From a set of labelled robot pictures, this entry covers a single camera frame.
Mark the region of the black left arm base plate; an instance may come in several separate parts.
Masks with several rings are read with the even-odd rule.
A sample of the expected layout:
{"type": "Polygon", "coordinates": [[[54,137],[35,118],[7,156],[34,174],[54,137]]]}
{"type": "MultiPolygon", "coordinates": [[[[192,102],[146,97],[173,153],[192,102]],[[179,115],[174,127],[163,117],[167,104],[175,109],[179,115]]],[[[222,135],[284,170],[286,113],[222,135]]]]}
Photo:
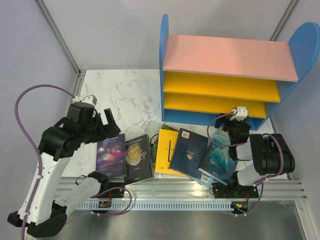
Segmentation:
{"type": "MultiPolygon", "coordinates": [[[[116,187],[124,188],[125,184],[123,182],[110,182],[108,184],[108,189],[116,188],[116,187]]],[[[125,194],[125,191],[123,189],[114,189],[107,193],[104,193],[103,195],[100,195],[98,198],[112,200],[113,198],[123,198],[124,194],[125,194]]]]}

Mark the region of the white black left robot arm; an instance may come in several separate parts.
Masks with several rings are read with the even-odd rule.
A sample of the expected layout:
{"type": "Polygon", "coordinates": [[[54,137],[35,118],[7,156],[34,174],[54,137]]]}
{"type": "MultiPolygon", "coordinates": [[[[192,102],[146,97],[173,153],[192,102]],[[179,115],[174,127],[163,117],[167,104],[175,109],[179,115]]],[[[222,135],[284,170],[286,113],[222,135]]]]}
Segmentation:
{"type": "Polygon", "coordinates": [[[65,117],[43,132],[36,148],[38,164],[32,187],[21,208],[7,218],[10,224],[21,228],[22,234],[36,239],[54,237],[82,203],[109,193],[109,178],[93,171],[68,193],[55,197],[62,174],[81,145],[98,143],[120,134],[112,111],[107,108],[104,114],[107,124],[103,124],[93,104],[78,101],[69,106],[65,117]]]}

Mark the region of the green Alice Wonderland book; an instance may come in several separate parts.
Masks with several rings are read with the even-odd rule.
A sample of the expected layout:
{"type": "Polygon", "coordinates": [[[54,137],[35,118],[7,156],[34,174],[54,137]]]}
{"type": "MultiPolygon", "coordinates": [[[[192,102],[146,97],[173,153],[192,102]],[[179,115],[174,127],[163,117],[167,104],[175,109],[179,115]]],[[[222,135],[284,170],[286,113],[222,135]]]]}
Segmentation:
{"type": "MultiPolygon", "coordinates": [[[[168,126],[166,124],[162,124],[159,129],[164,129],[164,130],[170,130],[170,131],[178,131],[176,128],[168,126]]],[[[157,150],[158,150],[158,142],[159,142],[159,132],[157,134],[154,134],[151,139],[150,139],[150,154],[151,154],[151,163],[152,166],[156,166],[156,157],[157,157],[157,150]]]]}

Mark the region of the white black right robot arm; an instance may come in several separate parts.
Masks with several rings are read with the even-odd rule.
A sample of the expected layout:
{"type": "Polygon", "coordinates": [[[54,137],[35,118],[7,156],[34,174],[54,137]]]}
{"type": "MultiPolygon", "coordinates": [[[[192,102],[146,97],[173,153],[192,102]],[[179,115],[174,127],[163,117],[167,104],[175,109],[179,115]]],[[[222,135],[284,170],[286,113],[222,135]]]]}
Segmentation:
{"type": "Polygon", "coordinates": [[[226,190],[232,196],[240,197],[247,188],[253,190],[266,180],[295,170],[295,158],[280,133],[250,134],[251,126],[246,120],[238,120],[232,113],[221,113],[214,122],[216,129],[222,127],[227,132],[230,143],[214,140],[213,144],[228,148],[233,161],[252,161],[251,165],[231,175],[226,190]]]}

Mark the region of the pale grey Gatsby book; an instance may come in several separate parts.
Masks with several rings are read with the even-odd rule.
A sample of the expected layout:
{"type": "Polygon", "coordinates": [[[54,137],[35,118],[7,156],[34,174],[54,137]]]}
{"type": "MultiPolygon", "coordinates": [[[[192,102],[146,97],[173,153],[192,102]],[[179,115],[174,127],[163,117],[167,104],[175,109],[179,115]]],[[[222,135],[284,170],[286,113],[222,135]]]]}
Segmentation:
{"type": "Polygon", "coordinates": [[[153,140],[155,140],[155,137],[159,134],[159,131],[162,128],[163,124],[163,122],[157,122],[153,120],[148,123],[146,134],[148,135],[150,144],[153,143],[153,140]]]}

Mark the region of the yellow Little Prince book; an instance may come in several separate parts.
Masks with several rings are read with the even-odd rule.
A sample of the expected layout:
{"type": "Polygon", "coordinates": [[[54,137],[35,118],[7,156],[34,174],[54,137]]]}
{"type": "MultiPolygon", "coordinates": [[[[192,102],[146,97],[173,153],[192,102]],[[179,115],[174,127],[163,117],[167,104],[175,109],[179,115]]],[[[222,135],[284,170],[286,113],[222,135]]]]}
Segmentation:
{"type": "Polygon", "coordinates": [[[170,169],[171,160],[178,140],[178,131],[160,129],[158,135],[155,172],[185,177],[184,174],[170,169]]]}

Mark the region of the black Moon and Sixpence book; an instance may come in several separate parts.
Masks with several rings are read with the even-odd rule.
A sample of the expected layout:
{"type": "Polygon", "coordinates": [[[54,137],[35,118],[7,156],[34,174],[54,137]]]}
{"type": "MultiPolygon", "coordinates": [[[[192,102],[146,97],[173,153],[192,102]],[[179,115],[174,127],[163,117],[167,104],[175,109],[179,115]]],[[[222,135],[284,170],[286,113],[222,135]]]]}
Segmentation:
{"type": "Polygon", "coordinates": [[[154,178],[150,151],[150,142],[147,134],[125,142],[125,186],[154,178]]]}

